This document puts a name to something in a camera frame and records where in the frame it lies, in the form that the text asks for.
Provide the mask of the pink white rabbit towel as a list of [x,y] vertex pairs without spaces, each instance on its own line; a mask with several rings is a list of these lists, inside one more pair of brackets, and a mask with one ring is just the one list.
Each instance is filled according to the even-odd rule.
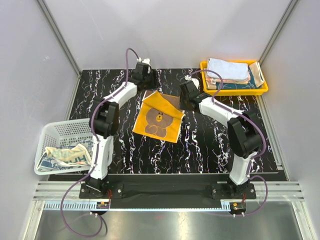
[[[205,80],[211,84],[221,83],[221,79],[218,77],[206,76]],[[251,80],[251,77],[249,76],[248,78],[246,78],[244,80],[223,79],[222,81],[224,84],[247,85],[250,80]]]

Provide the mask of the yellow brown bear towel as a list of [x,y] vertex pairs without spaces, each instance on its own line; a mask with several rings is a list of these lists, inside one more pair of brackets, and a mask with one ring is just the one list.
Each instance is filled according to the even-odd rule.
[[147,90],[142,98],[133,132],[146,137],[177,143],[185,113],[180,98]]

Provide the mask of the light blue white towel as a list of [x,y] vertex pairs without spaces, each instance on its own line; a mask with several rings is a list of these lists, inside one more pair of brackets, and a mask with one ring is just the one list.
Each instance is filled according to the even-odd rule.
[[218,73],[222,79],[226,80],[244,80],[250,76],[247,63],[230,62],[217,58],[207,60],[207,69]]

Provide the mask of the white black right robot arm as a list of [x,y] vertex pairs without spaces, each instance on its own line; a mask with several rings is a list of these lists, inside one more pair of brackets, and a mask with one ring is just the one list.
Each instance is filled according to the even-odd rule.
[[267,148],[257,116],[250,111],[231,108],[213,96],[201,93],[192,80],[181,83],[179,87],[181,109],[208,116],[227,128],[229,146],[234,153],[227,192],[230,197],[239,198],[245,192],[244,185],[250,180],[253,160]]

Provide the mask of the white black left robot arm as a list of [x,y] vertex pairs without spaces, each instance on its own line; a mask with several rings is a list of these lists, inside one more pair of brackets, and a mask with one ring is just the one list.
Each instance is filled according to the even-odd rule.
[[93,179],[103,180],[108,175],[108,167],[113,160],[114,135],[120,123],[120,108],[139,92],[153,90],[159,85],[150,61],[149,58],[139,59],[128,80],[105,96],[90,117],[93,153],[89,173]]

